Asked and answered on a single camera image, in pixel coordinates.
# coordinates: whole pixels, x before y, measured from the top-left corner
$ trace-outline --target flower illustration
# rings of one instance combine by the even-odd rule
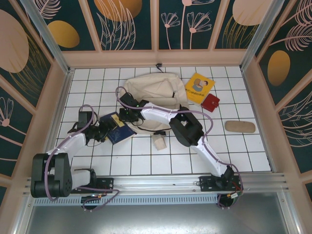
[[[0,124],[3,127],[10,125],[10,118],[13,112],[14,102],[8,98],[7,103],[3,97],[0,97]]]
[[[169,36],[168,36],[168,28],[179,26],[180,21],[178,20],[178,16],[176,15],[176,13],[169,13],[168,15],[166,13],[162,13],[161,19],[166,27],[167,42],[168,42],[169,49],[171,50],[171,46],[169,43]]]
[[[192,5],[205,5],[209,3],[213,3],[215,0],[182,0],[183,12],[182,12],[182,24],[181,24],[181,35],[180,35],[180,44],[181,50],[183,50],[183,25],[184,25],[184,15],[185,15],[185,8],[187,6]]]
[[[209,24],[209,13],[198,13],[194,18],[194,12],[187,14],[187,24],[190,28],[190,49],[192,48],[192,35],[193,33],[205,32],[211,30],[211,24]]]

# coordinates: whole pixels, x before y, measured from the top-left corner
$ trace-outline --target blue book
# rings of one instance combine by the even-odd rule
[[[112,142],[113,145],[122,142],[136,134],[125,122],[119,120],[117,112],[102,116],[100,121],[105,121],[109,118],[111,118],[117,125],[116,128],[107,134],[107,138]]]

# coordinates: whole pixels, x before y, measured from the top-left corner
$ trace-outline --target beige cloth bag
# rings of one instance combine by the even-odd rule
[[[127,80],[124,87],[139,102],[144,99],[157,106],[169,109],[179,109],[180,104],[189,108],[184,84],[176,74],[151,73]],[[124,94],[125,91],[121,90],[119,97]],[[144,120],[142,124],[142,121],[139,119],[138,122],[133,124],[129,123],[129,127],[138,134],[153,134],[153,132],[141,130],[135,125],[151,131],[170,128],[166,124],[153,120]]]

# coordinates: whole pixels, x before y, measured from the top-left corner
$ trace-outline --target book cover illustration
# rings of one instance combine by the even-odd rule
[[[213,80],[195,73],[185,85],[188,100],[195,104],[201,104],[214,84]]]
[[[108,115],[102,116],[100,118],[100,121],[105,121],[109,118],[112,118],[114,122],[117,124],[117,127],[107,134],[107,138],[111,141],[113,145],[123,140],[126,140],[136,134],[126,123],[119,120],[117,112],[113,112]]]

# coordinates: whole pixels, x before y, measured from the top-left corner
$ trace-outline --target purple cable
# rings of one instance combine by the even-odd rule
[[[164,111],[164,112],[167,112],[167,113],[172,113],[172,114],[182,114],[182,113],[195,113],[195,114],[200,114],[200,115],[203,115],[205,117],[207,117],[210,122],[211,122],[211,126],[210,128],[208,129],[208,131],[204,134],[204,136],[202,137],[202,143],[203,143],[203,146],[205,147],[205,149],[207,150],[207,152],[213,157],[214,160],[216,160],[216,162],[219,162],[220,164],[223,164],[223,165],[226,165],[226,166],[233,166],[238,174],[238,177],[239,177],[239,181],[240,181],[240,186],[241,186],[241,190],[243,190],[243,181],[242,181],[242,178],[241,178],[241,175],[240,175],[240,172],[238,170],[238,168],[234,165],[234,164],[231,164],[231,163],[226,163],[226,162],[222,162],[222,161],[219,161],[211,152],[210,150],[207,148],[206,144],[205,144],[205,138],[206,136],[208,135],[208,133],[211,131],[211,129],[213,128],[213,125],[214,125],[214,121],[212,120],[212,118],[207,115],[206,113],[203,113],[203,112],[200,112],[200,111],[170,111],[170,110],[166,110],[166,109],[163,109],[163,108],[160,108],[160,107],[151,107],[151,106],[146,106],[146,107],[133,107],[133,106],[129,106],[125,103],[123,103],[120,98],[118,97],[118,90],[119,89],[123,89],[126,93],[127,93],[127,90],[122,87],[122,86],[119,86],[116,88],[115,90],[115,95],[116,95],[116,98],[117,98],[117,101],[129,108],[129,109],[134,109],[134,110],[143,110],[143,109],[155,109],[155,110],[160,110],[160,111]]]
[[[91,110],[92,110],[92,116],[91,116],[91,119],[90,121],[87,123],[86,126],[84,126],[82,129],[80,129],[79,131],[75,132],[74,134],[68,136],[67,138],[65,138],[64,141],[62,141],[56,148],[54,151],[52,151],[52,153],[50,154],[50,156],[48,157],[47,159],[47,162],[45,164],[45,168],[44,168],[44,189],[45,189],[45,192],[47,194],[47,197],[51,200],[51,201],[56,201],[58,199],[58,197],[56,198],[52,198],[51,197],[51,194],[49,192],[49,187],[48,187],[48,170],[49,170],[49,165],[50,165],[50,162],[51,162],[51,159],[53,157],[53,155],[60,149],[60,147],[62,147],[70,138],[78,135],[79,133],[81,133],[82,131],[84,131],[87,127],[89,127],[89,125],[92,123],[93,121],[93,118],[94,118],[94,110],[92,108],[92,106],[90,105],[82,105],[80,108],[79,108],[79,111],[82,110],[83,107],[90,107]]]
[[[90,199],[85,200],[82,204],[82,207],[83,207],[84,211],[89,211],[89,212],[96,211],[96,210],[103,208],[104,206],[106,206],[109,202],[111,202],[120,193],[120,191],[118,189],[93,189],[93,188],[88,188],[88,187],[78,187],[78,189],[86,189],[86,190],[99,191],[99,192],[117,192],[114,196],[112,196],[110,199],[108,199],[104,204],[97,206],[92,210],[87,210],[85,208],[85,204],[89,201],[101,200],[101,198],[94,197],[94,198],[90,198]]]

